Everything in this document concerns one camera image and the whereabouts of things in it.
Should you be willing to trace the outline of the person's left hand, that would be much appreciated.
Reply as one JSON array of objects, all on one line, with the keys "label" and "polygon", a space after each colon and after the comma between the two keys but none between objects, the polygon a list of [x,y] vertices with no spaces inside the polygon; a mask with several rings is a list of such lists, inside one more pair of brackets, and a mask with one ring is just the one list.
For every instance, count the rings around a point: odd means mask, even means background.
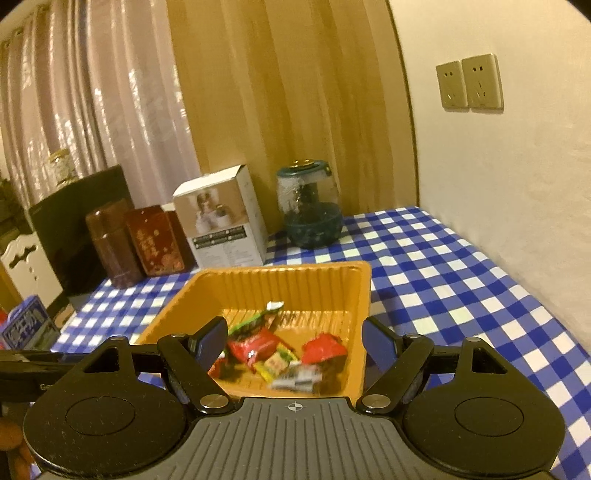
[{"label": "person's left hand", "polygon": [[24,440],[21,427],[11,419],[0,423],[1,451],[8,455],[12,479],[30,480],[31,465],[35,462]]}]

